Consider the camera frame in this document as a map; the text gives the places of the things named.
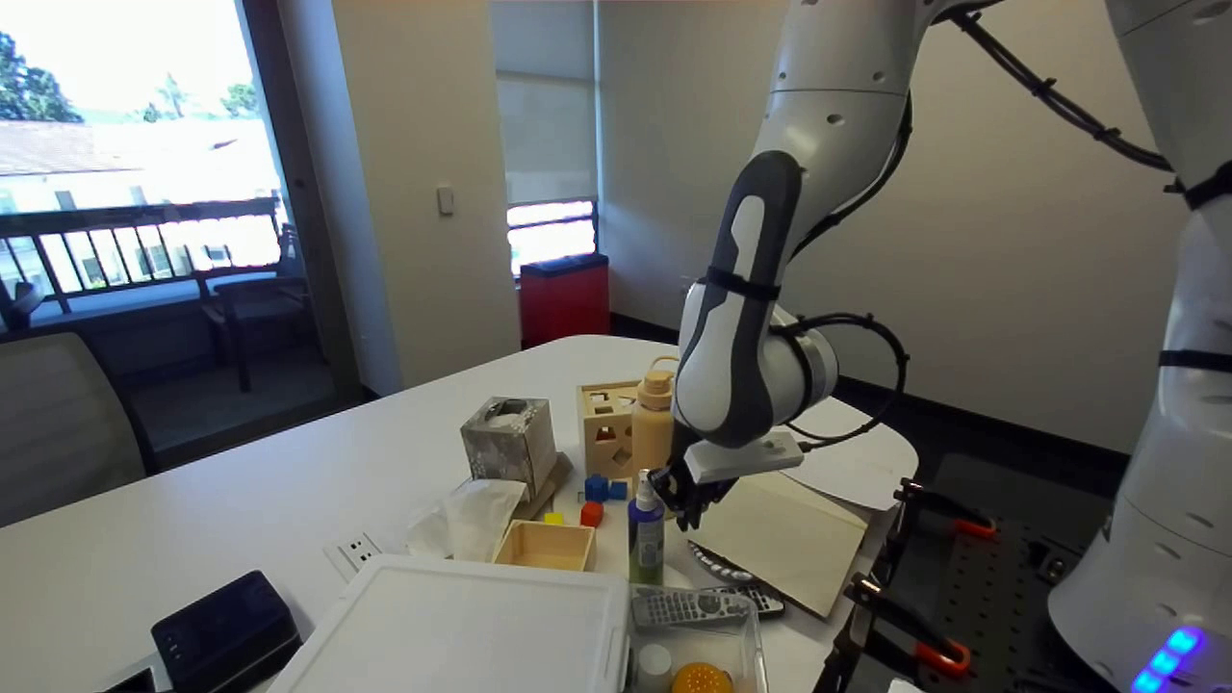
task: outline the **balcony railing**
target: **balcony railing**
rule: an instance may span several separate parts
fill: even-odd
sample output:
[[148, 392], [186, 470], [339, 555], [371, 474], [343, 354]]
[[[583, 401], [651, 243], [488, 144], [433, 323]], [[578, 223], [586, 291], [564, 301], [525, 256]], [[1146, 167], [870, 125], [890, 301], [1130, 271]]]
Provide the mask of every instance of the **balcony railing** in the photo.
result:
[[72, 295], [279, 256], [279, 196], [0, 214], [0, 279], [30, 279], [62, 315], [72, 310]]

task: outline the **gray chair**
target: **gray chair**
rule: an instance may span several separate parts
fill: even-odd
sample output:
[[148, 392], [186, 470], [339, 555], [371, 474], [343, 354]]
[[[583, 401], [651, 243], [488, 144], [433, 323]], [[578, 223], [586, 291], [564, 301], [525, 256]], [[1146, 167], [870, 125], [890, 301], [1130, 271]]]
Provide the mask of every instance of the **gray chair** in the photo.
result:
[[72, 329], [0, 342], [0, 527], [148, 474], [152, 447]]

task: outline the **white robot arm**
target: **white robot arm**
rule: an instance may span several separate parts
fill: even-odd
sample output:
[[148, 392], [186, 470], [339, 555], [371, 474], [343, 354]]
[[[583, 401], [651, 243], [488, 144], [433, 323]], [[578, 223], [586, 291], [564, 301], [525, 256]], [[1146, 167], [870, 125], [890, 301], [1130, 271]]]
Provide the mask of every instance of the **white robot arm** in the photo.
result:
[[[835, 386], [774, 306], [788, 252], [905, 144], [927, 26], [990, 0], [788, 0], [769, 106], [707, 271], [681, 310], [678, 452], [656, 474], [697, 524], [734, 478], [802, 460], [774, 431]], [[1053, 592], [1059, 635], [1116, 689], [1232, 689], [1232, 0], [1108, 0], [1153, 133], [1193, 209], [1160, 392], [1108, 527]]]

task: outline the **black cable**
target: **black cable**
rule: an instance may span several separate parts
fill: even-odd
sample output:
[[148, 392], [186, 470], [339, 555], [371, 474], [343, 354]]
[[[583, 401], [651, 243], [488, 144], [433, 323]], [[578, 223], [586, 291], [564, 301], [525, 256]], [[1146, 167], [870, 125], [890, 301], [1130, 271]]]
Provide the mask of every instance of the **black cable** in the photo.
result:
[[818, 220], [818, 223], [810, 227], [810, 235], [793, 246], [788, 256], [797, 256], [810, 243], [818, 243], [823, 230], [841, 227], [841, 223], [843, 223], [846, 214], [854, 214], [867, 200], [873, 200], [873, 196], [890, 184], [890, 175], [896, 173], [901, 157], [908, 155], [908, 142], [913, 142], [913, 98], [908, 98], [905, 112], [901, 112], [892, 148], [890, 148], [881, 173], [873, 175], [873, 184], [864, 188], [859, 196], [852, 196], [843, 209], [835, 209], [835, 211], [827, 211], [823, 220]]
[[[896, 395], [905, 392], [905, 386], [908, 386], [908, 350], [901, 346], [901, 337], [885, 323], [878, 323], [873, 315], [854, 315], [854, 310], [810, 315], [810, 318], [797, 318], [797, 323], [774, 325], [774, 329], [784, 336], [784, 337], [797, 337], [797, 336], [805, 336], [814, 325], [864, 325], [864, 329], [873, 329], [892, 350], [892, 370], [896, 372], [892, 372], [892, 389], [890, 389], [890, 395], [881, 404], [881, 410], [890, 410], [896, 404]], [[846, 437], [859, 437], [859, 434], [873, 431], [885, 418], [881, 410], [873, 410], [867, 424], [859, 424], [859, 425], [852, 425], [843, 434], [818, 434], [818, 431], [797, 425], [797, 424], [784, 424], [784, 425], [805, 437], [802, 450], [818, 450], [818, 447], [835, 447], [835, 442], [846, 442]]]
[[1094, 133], [1099, 142], [1105, 142], [1108, 148], [1123, 155], [1130, 161], [1141, 161], [1146, 167], [1168, 167], [1172, 161], [1157, 148], [1143, 148], [1130, 138], [1121, 138], [1116, 125], [1103, 124], [1099, 115], [1091, 115], [1082, 105], [1074, 105], [1071, 97], [1064, 97], [1054, 89], [1054, 78], [1039, 78], [1032, 74], [1005, 42], [999, 42], [981, 24], [980, 10], [954, 10], [954, 26], [967, 30], [973, 38], [973, 44], [981, 44], [1013, 81], [1021, 81], [1036, 98], [1045, 98], [1054, 115], [1064, 115], [1066, 124], [1074, 124], [1078, 130]]

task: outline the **floor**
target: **floor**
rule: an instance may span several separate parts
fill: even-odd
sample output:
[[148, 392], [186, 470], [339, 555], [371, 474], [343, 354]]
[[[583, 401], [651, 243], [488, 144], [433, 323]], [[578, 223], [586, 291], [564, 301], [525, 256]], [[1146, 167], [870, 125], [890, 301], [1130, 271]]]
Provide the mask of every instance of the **floor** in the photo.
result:
[[126, 404], [154, 447], [154, 465], [186, 465], [343, 409], [317, 350], [260, 354], [251, 372], [251, 392], [238, 392], [226, 364], [130, 389]]

